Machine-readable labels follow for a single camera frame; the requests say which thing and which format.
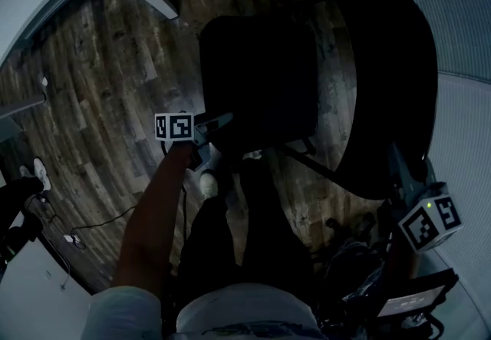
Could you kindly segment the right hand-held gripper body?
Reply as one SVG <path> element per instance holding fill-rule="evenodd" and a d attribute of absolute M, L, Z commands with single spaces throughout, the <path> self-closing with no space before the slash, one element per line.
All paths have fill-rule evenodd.
<path fill-rule="evenodd" d="M 463 227 L 444 182 L 432 183 L 397 225 L 415 253 L 433 249 Z"/>

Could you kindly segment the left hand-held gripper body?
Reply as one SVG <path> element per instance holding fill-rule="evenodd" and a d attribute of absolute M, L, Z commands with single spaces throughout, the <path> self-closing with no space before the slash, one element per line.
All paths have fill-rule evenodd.
<path fill-rule="evenodd" d="M 189 169 L 198 170 L 209 160 L 209 141 L 206 138 L 206 124 L 210 119 L 206 114 L 189 112 L 160 113 L 154 115 L 155 138 L 160 142 L 164 155 L 168 150 L 166 145 L 188 143 L 193 147 Z"/>

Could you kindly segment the black folding chair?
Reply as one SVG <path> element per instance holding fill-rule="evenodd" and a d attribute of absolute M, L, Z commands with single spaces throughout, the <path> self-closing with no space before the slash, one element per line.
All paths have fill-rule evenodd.
<path fill-rule="evenodd" d="M 320 49 L 300 15 L 330 2 L 351 43 L 357 99 L 350 137 L 335 170 L 290 148 L 319 127 Z M 413 0 L 302 0 L 267 15 L 221 16 L 199 38 L 206 113 L 233 113 L 211 135 L 225 155 L 274 147 L 349 192 L 384 200 L 417 196 L 437 107 L 437 50 L 430 25 Z M 390 181 L 390 145 L 404 156 L 411 188 Z"/>

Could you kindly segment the person's right forearm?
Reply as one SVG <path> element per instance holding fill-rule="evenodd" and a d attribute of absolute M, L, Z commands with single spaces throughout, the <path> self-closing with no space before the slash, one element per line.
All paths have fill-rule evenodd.
<path fill-rule="evenodd" d="M 390 279 L 413 279 L 417 276 L 419 266 L 420 256 L 415 254 L 404 241 L 392 242 L 387 261 L 387 275 Z"/>

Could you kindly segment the person's left forearm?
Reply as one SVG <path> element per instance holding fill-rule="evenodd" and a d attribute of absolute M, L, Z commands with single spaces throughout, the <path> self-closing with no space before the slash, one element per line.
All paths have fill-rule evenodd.
<path fill-rule="evenodd" d="M 113 287 L 133 286 L 161 296 L 192 152 L 191 143 L 174 143 L 158 166 L 127 223 Z"/>

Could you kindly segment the person's left white shoe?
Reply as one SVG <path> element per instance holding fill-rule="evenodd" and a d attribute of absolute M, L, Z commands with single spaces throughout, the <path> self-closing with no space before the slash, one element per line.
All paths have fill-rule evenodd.
<path fill-rule="evenodd" d="M 212 170 L 204 170 L 201 173 L 199 189 L 204 200 L 212 199 L 219 195 L 219 183 Z"/>

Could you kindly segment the black body-worn monitor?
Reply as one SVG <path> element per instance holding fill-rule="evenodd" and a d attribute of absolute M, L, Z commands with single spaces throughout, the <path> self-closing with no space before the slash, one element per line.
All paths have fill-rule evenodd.
<path fill-rule="evenodd" d="M 447 293 L 459 277 L 452 269 L 409 279 L 381 297 L 377 318 L 407 317 L 420 312 L 431 312 L 446 301 Z"/>

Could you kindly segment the person's black trousers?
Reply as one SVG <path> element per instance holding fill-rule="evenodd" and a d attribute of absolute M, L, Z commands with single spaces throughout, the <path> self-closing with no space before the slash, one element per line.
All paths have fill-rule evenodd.
<path fill-rule="evenodd" d="M 226 201 L 221 196 L 205 199 L 180 255 L 181 297 L 193 300 L 232 284 L 251 282 L 309 302 L 314 288 L 310 254 L 287 220 L 267 165 L 246 159 L 239 179 L 249 210 L 242 265 L 236 264 Z"/>

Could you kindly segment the person's white printed t-shirt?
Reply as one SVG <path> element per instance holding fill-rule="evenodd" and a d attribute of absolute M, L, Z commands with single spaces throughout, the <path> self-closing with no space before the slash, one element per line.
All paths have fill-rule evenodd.
<path fill-rule="evenodd" d="M 200 296 L 163 334 L 160 300 L 133 286 L 92 298 L 81 340 L 328 340 L 311 308 L 289 292 L 239 283 Z"/>

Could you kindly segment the black monitor mount rig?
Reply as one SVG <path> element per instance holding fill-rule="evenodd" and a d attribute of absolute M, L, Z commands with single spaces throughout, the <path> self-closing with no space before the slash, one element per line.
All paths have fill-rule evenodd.
<path fill-rule="evenodd" d="M 399 326 L 391 325 L 380 340 L 440 340 L 445 327 L 430 313 L 406 317 Z"/>

